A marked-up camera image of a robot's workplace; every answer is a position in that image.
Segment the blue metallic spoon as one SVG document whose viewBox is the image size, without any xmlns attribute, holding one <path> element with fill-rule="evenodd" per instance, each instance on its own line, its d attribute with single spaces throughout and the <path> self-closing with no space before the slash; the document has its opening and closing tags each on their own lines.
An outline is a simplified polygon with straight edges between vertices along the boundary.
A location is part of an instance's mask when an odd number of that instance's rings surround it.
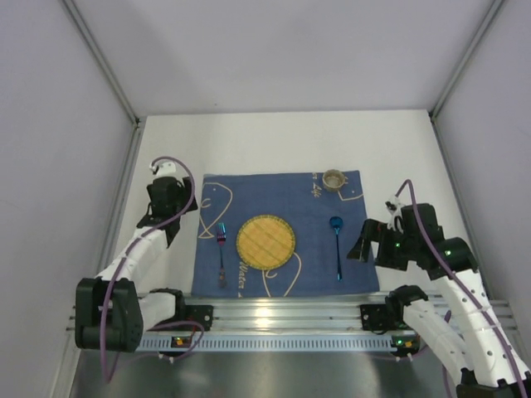
<svg viewBox="0 0 531 398">
<path fill-rule="evenodd" d="M 340 248 L 339 248 L 339 233 L 343 228 L 343 219 L 340 216 L 332 216 L 329 219 L 329 225 L 334 230 L 335 244 L 336 244 L 336 264 L 337 264 L 337 279 L 343 280 L 343 271 L 341 265 Z"/>
</svg>

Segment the purple fork with patterned handle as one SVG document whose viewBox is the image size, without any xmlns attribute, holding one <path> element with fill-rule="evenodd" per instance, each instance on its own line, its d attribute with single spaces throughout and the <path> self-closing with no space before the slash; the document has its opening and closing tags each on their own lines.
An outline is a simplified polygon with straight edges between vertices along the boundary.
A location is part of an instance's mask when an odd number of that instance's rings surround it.
<svg viewBox="0 0 531 398">
<path fill-rule="evenodd" d="M 226 243 L 226 240 L 227 240 L 227 231 L 226 231 L 225 224 L 223 222 L 219 222 L 217 223 L 217 244 L 218 244 L 219 256 L 220 256 L 218 285 L 221 289 L 224 289 L 227 286 L 227 277 L 226 277 L 224 258 L 223 258 L 223 247 Z"/>
</svg>

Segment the speckled ceramic cup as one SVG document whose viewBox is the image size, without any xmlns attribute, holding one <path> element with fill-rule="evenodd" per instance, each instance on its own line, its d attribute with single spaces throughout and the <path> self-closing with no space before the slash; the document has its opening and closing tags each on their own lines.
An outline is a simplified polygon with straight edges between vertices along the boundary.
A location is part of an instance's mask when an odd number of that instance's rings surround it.
<svg viewBox="0 0 531 398">
<path fill-rule="evenodd" d="M 340 192 L 346 182 L 347 177 L 337 169 L 329 169 L 322 176 L 324 189 L 328 192 Z"/>
</svg>

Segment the blue cloth placemat with fish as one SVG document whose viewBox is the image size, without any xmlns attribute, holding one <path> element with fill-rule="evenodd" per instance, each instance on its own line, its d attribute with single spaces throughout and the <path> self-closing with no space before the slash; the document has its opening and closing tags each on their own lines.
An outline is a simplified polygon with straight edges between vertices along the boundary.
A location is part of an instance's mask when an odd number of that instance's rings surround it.
<svg viewBox="0 0 531 398">
<path fill-rule="evenodd" d="M 373 260 L 348 260 L 367 218 L 361 174 L 338 192 L 319 172 L 206 175 L 192 294 L 219 298 L 364 294 Z"/>
</svg>

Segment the round yellow woven coaster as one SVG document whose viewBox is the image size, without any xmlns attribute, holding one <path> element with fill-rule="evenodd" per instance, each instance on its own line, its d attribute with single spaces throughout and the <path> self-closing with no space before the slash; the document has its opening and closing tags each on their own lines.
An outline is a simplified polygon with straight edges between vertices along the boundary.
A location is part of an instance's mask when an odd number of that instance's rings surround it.
<svg viewBox="0 0 531 398">
<path fill-rule="evenodd" d="M 253 269 L 269 271 L 285 265 L 295 253 L 295 233 L 284 219 L 271 214 L 254 216 L 237 232 L 236 251 Z"/>
</svg>

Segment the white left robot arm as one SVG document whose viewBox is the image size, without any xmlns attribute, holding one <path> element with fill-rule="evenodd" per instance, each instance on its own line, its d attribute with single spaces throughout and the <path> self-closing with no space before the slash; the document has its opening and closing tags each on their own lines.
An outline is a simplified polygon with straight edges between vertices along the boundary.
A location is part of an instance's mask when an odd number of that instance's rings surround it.
<svg viewBox="0 0 531 398">
<path fill-rule="evenodd" d="M 181 215 L 197 209 L 192 177 L 156 177 L 149 205 L 118 257 L 76 287 L 75 341 L 82 349 L 134 352 L 145 332 L 184 320 L 178 289 L 156 288 L 140 298 L 137 285 L 180 231 Z"/>
</svg>

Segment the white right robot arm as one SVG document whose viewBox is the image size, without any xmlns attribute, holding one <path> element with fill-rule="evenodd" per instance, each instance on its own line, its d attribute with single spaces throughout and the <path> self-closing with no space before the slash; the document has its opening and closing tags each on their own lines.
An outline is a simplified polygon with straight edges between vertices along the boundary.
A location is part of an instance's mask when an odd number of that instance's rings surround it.
<svg viewBox="0 0 531 398">
<path fill-rule="evenodd" d="M 446 238 L 427 203 L 387 201 L 387 222 L 367 219 L 347 257 L 365 262 L 372 244 L 377 266 L 423 269 L 446 301 L 451 319 L 436 311 L 417 285 L 403 285 L 385 298 L 388 322 L 414 331 L 436 355 L 459 397 L 528 397 L 530 368 L 512 348 L 492 308 L 477 261 L 460 237 Z"/>
</svg>

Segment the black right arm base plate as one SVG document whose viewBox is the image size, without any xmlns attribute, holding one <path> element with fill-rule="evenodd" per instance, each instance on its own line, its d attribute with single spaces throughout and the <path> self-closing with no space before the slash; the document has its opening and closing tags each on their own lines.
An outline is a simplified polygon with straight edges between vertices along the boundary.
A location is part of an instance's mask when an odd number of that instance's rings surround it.
<svg viewBox="0 0 531 398">
<path fill-rule="evenodd" d="M 411 332 L 404 321 L 405 308 L 412 304 L 410 298 L 387 296 L 383 303 L 367 303 L 359 306 L 362 329 L 377 335 L 387 332 Z"/>
</svg>

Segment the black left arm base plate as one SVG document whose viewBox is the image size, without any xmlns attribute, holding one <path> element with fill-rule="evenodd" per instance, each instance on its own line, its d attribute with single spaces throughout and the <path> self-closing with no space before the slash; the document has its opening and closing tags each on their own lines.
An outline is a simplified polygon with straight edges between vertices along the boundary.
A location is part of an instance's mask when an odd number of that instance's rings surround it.
<svg viewBox="0 0 531 398">
<path fill-rule="evenodd" d="M 176 321 L 194 321 L 203 326 L 207 332 L 211 329 L 214 307 L 208 304 L 184 304 L 178 310 Z"/>
</svg>

